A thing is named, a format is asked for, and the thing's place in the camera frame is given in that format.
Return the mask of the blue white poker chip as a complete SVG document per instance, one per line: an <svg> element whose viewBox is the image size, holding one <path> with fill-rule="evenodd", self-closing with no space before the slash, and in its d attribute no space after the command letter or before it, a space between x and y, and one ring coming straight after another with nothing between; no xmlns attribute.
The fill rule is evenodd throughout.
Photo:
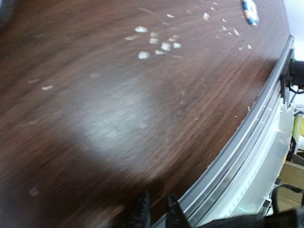
<svg viewBox="0 0 304 228"><path fill-rule="evenodd" d="M242 0L242 8L248 23L251 26L257 26L259 24L259 16L255 2L253 0Z"/></svg>

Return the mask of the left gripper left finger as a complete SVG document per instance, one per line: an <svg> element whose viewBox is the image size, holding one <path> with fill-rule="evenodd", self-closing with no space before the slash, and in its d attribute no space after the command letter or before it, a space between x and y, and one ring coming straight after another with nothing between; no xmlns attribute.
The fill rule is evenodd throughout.
<svg viewBox="0 0 304 228"><path fill-rule="evenodd" d="M150 213L150 196L147 191L138 199L135 208L130 214L126 228L150 228L151 213Z"/></svg>

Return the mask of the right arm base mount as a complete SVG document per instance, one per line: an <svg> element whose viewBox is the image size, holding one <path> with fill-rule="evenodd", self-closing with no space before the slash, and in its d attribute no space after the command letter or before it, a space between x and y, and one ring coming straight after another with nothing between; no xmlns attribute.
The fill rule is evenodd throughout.
<svg viewBox="0 0 304 228"><path fill-rule="evenodd" d="M280 94L283 103L287 101L287 89L297 94L304 93L304 62L294 59L294 49L290 49L280 74Z"/></svg>

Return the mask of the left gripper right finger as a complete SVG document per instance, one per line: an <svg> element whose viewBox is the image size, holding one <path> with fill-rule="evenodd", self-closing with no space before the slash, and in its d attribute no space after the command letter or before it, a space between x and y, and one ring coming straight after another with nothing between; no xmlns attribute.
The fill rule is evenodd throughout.
<svg viewBox="0 0 304 228"><path fill-rule="evenodd" d="M167 228L189 228L190 224L183 213L183 210L173 194L168 196L166 212Z"/></svg>

